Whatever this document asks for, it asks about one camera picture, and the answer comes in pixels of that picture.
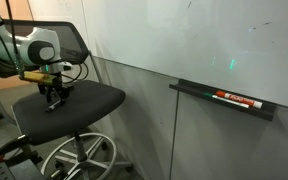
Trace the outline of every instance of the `chair wheel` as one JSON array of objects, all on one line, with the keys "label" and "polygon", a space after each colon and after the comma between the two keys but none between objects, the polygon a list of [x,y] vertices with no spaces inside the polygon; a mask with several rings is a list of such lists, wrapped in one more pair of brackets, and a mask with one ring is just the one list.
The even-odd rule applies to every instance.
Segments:
[{"label": "chair wheel", "polygon": [[55,167],[58,169],[59,167],[64,167],[64,164],[60,161],[55,161]]},{"label": "chair wheel", "polygon": [[3,118],[4,118],[3,114],[2,114],[2,113],[0,113],[0,119],[3,119]]},{"label": "chair wheel", "polygon": [[125,167],[125,170],[126,170],[128,173],[132,172],[133,169],[134,169],[134,166],[133,166],[133,165],[130,166],[130,167]]},{"label": "chair wheel", "polygon": [[102,145],[101,145],[101,147],[102,147],[102,150],[103,150],[103,151],[106,151],[106,150],[108,149],[108,145],[107,145],[106,142],[103,142]]}]

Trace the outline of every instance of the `black cable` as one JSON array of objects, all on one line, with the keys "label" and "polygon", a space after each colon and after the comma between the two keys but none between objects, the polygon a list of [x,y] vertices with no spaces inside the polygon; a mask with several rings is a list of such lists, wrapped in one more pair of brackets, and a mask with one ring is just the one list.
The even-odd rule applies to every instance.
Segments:
[{"label": "black cable", "polygon": [[78,73],[78,75],[75,78],[73,78],[71,81],[63,82],[63,84],[69,84],[69,83],[72,83],[72,82],[78,80],[78,78],[81,76],[82,71],[83,71],[82,66],[80,64],[78,64],[78,66],[80,67],[80,72]]},{"label": "black cable", "polygon": [[88,76],[88,74],[89,74],[89,69],[88,69],[88,66],[87,66],[84,62],[83,62],[82,64],[83,64],[83,65],[85,66],[85,68],[86,68],[86,74],[85,74],[85,76],[84,76],[83,78],[81,78],[81,79],[76,79],[76,78],[72,78],[72,77],[70,77],[70,76],[67,76],[67,75],[65,75],[65,74],[62,74],[62,76],[63,76],[63,77],[66,77],[66,78],[68,78],[68,79],[77,80],[77,81],[82,81],[82,80],[86,79],[87,76]]},{"label": "black cable", "polygon": [[7,11],[8,11],[8,16],[10,18],[10,23],[11,23],[11,34],[12,34],[14,53],[16,55],[19,55],[18,49],[17,49],[17,46],[16,46],[15,30],[14,30],[13,16],[12,16],[12,10],[11,10],[11,6],[10,6],[10,2],[9,2],[9,0],[5,0],[5,1],[6,1]]}]

